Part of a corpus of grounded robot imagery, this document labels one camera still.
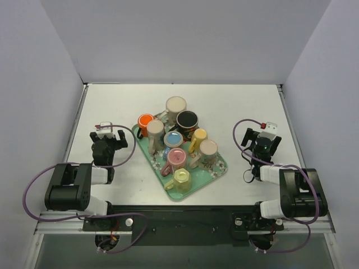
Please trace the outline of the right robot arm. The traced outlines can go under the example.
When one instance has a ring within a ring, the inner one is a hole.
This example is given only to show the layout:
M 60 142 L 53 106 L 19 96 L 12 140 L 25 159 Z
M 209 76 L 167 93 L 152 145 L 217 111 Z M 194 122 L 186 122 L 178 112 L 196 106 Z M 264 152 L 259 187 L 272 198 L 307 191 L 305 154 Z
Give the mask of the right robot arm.
M 251 224 L 257 229 L 268 226 L 271 219 L 322 217 L 328 214 L 328 203 L 316 169 L 299 171 L 271 162 L 281 139 L 275 134 L 248 128 L 241 142 L 244 150 L 251 152 L 252 180 L 279 186 L 279 198 L 260 202 L 259 210 L 251 214 Z

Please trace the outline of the beige patterned mug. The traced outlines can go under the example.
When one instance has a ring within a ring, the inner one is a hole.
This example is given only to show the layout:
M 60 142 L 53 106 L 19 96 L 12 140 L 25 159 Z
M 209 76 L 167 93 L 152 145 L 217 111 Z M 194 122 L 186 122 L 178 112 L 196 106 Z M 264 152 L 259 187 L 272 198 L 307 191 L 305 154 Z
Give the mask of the beige patterned mug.
M 147 125 L 148 132 L 148 153 L 153 155 L 156 151 L 164 149 L 163 137 L 165 134 L 164 124 L 161 120 L 154 119 Z

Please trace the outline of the tall cream floral mug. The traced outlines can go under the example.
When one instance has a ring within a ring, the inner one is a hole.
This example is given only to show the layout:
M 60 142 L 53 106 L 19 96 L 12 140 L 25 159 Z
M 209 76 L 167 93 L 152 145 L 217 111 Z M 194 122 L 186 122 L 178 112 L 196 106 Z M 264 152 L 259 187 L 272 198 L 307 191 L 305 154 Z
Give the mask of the tall cream floral mug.
M 187 109 L 187 102 L 180 96 L 170 97 L 165 103 L 165 111 L 162 112 L 157 118 L 161 120 L 164 116 L 167 117 L 170 124 L 175 124 L 177 115 Z

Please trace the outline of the cream mug umbrella design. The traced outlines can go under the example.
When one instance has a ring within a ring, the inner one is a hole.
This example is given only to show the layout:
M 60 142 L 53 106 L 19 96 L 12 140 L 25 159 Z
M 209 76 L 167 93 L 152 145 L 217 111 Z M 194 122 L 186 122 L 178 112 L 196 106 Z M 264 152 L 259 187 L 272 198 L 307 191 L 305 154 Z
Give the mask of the cream mug umbrella design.
M 201 170 L 210 170 L 216 161 L 218 153 L 218 145 L 213 140 L 207 139 L 201 142 L 199 151 L 190 161 L 191 169 L 200 168 Z

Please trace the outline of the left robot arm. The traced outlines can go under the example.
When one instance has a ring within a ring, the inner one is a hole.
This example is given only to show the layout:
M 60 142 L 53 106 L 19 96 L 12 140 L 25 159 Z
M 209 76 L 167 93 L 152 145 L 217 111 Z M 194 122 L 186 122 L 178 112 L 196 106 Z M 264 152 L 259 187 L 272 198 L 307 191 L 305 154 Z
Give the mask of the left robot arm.
M 49 210 L 75 210 L 96 216 L 95 223 L 104 231 L 115 225 L 111 203 L 91 195 L 93 185 L 111 184 L 114 178 L 114 153 L 127 148 L 124 131 L 115 135 L 111 128 L 90 134 L 93 161 L 82 164 L 57 164 L 50 179 L 44 202 Z

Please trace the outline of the black mug red interior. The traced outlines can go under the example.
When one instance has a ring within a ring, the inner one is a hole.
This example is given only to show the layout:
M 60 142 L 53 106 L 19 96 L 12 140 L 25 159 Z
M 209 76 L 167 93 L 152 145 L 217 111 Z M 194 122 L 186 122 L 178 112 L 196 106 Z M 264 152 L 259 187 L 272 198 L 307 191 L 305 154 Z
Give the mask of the black mug red interior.
M 196 113 L 184 110 L 178 113 L 174 130 L 178 131 L 185 141 L 190 141 L 192 135 L 198 129 L 199 118 Z

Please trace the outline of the orange mug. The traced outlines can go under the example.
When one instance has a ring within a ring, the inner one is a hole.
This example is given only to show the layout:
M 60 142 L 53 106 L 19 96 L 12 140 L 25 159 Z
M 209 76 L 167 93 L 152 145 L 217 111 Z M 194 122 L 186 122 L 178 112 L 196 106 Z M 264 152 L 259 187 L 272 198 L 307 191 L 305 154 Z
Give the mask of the orange mug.
M 142 114 L 139 116 L 137 123 L 138 123 L 138 131 L 137 131 L 137 138 L 142 139 L 144 137 L 148 137 L 147 126 L 149 122 L 154 120 L 154 116 L 151 114 Z

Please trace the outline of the blue glazed mug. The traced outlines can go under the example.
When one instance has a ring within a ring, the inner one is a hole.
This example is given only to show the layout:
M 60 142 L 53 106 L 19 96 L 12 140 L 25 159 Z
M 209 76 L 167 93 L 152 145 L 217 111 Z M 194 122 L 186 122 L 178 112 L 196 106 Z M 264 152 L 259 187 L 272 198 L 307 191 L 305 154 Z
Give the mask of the blue glazed mug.
M 180 147 L 183 143 L 183 136 L 177 131 L 169 131 L 164 136 L 165 153 L 175 147 Z

